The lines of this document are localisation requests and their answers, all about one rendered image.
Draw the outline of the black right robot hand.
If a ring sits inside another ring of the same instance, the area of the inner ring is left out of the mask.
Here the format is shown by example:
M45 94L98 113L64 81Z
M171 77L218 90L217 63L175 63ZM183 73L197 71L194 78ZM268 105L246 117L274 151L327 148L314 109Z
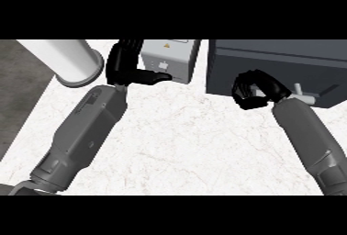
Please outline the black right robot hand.
M253 95L250 86L255 85L264 96ZM290 90L262 71L252 70L240 73L231 87L231 97L243 110L264 107L268 101L277 103L290 95Z

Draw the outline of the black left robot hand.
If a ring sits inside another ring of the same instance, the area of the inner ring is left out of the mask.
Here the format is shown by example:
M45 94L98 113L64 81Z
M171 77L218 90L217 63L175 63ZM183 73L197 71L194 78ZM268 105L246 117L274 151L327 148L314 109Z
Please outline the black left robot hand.
M113 44L106 62L107 84L153 85L157 82L172 80L169 74L137 68L141 44L141 39L119 39Z

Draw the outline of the white cylindrical cup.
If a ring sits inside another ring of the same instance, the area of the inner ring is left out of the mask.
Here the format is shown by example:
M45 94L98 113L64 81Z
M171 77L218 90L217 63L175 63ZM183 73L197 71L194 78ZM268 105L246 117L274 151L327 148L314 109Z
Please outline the white cylindrical cup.
M88 85L98 77L104 60L84 39L19 39L17 42L70 88Z

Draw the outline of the dark grey box appliance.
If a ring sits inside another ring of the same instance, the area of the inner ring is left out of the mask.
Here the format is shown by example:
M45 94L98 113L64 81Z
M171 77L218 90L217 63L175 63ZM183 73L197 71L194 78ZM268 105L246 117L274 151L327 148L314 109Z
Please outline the dark grey box appliance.
M240 73L258 69L329 108L347 101L347 39L211 39L206 93L231 95Z

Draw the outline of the white appliance lever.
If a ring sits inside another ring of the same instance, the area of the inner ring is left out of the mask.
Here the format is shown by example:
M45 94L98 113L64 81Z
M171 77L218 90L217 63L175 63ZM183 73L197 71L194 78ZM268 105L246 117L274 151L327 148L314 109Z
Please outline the white appliance lever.
M259 91L259 89L255 86L250 87L250 91L255 96L264 96L264 93ZM293 84L293 91L290 92L289 98L299 99L310 106L312 106L315 103L315 98L311 95L304 94L301 85L298 83Z

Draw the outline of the pale grey box appliance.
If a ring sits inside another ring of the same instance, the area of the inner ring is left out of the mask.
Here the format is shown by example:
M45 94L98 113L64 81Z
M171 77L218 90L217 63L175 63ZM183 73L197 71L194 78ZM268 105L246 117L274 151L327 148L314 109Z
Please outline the pale grey box appliance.
M199 45L197 39L146 39L140 51L144 69L168 73L177 83L187 84Z

